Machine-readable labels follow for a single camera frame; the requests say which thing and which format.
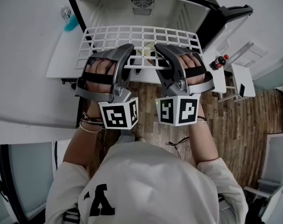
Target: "white chair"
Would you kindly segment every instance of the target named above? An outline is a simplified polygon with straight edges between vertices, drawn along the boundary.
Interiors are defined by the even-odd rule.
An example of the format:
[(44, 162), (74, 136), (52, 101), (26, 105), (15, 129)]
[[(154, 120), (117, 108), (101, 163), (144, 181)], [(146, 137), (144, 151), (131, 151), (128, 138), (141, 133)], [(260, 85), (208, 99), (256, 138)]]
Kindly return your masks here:
[(269, 193), (269, 192), (262, 191), (261, 189), (256, 190), (256, 189), (253, 189), (253, 188), (250, 188), (250, 187), (247, 187), (247, 186), (244, 187), (244, 190), (251, 192), (251, 193), (254, 193), (256, 195), (259, 195), (259, 196), (263, 196), (263, 197), (268, 199), (268, 204), (265, 207), (263, 213), (261, 214), (262, 221), (267, 222), (267, 220), (269, 219), (269, 217), (273, 213), (273, 211), (274, 211), (274, 209), (275, 209), (275, 207), (276, 207), (276, 205), (279, 201), (279, 198), (280, 198), (282, 191), (283, 191), (283, 185), (280, 185), (279, 183), (275, 183), (275, 182), (269, 182), (269, 181), (266, 181), (266, 180), (261, 180), (261, 179), (259, 179), (257, 182), (262, 184), (262, 185), (267, 185), (267, 186), (271, 186), (272, 188), (275, 188), (275, 190), (272, 193)]
[[(234, 86), (226, 86), (226, 88), (232, 89), (234, 94), (227, 97), (223, 97), (223, 95), (220, 94), (220, 99), (218, 102), (222, 102), (231, 98), (234, 98), (234, 102), (237, 102), (250, 97), (255, 97), (255, 89), (249, 68), (232, 64), (231, 69), (233, 73)], [(241, 84), (245, 87), (243, 94), (241, 92)]]

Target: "black phone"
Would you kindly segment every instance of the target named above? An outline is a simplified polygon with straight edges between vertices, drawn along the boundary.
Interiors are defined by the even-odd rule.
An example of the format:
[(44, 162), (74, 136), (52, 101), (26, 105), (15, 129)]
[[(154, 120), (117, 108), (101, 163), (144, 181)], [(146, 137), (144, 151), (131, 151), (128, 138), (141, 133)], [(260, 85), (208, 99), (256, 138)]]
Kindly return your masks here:
[(240, 86), (240, 94), (239, 95), (242, 98), (244, 98), (244, 92), (245, 92), (245, 86), (243, 84), (241, 84), (241, 86)]

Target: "forearm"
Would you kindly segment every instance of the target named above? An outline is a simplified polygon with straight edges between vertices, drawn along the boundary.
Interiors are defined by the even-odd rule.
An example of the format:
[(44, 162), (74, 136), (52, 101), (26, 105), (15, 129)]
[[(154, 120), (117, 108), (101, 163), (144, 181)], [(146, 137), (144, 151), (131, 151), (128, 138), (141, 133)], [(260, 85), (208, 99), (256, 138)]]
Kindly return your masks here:
[[(199, 105), (198, 115), (204, 117), (201, 105)], [(189, 137), (192, 156), (196, 165), (218, 158), (217, 147), (207, 123), (197, 122), (194, 125), (189, 125)]]
[[(90, 111), (88, 111), (88, 116), (96, 117)], [(86, 122), (82, 122), (81, 124), (84, 129), (89, 131), (98, 131), (100, 129), (100, 126), (90, 125)], [(79, 127), (69, 143), (63, 161), (81, 165), (86, 168), (92, 160), (95, 151), (97, 135), (98, 132), (90, 133)]]

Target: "refrigerator shelf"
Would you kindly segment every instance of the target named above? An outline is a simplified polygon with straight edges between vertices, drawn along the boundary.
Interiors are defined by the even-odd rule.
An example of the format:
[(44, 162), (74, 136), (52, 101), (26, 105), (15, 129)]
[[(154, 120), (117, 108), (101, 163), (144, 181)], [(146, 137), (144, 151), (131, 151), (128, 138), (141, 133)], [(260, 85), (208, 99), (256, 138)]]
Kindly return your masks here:
[(195, 33), (170, 28), (145, 26), (108, 26), (87, 28), (81, 40), (75, 69), (83, 69), (90, 55), (121, 45), (134, 45), (136, 55), (130, 56), (125, 68), (129, 69), (169, 69), (154, 44), (171, 44), (192, 49), (202, 56), (200, 42)]

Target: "shirt sleeve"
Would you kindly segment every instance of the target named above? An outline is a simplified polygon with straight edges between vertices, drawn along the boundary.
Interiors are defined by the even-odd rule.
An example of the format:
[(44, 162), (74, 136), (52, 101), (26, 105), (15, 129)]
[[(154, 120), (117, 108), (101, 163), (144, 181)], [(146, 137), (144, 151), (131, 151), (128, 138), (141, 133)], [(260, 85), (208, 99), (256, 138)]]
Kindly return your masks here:
[(201, 162), (197, 169), (213, 181), (218, 194), (229, 205), (229, 209), (220, 210), (219, 223), (244, 224), (248, 212), (245, 195), (224, 161), (218, 158), (213, 161)]
[(61, 224), (64, 212), (76, 208), (79, 195), (89, 181), (82, 166), (63, 162), (55, 174), (47, 197), (45, 223)]

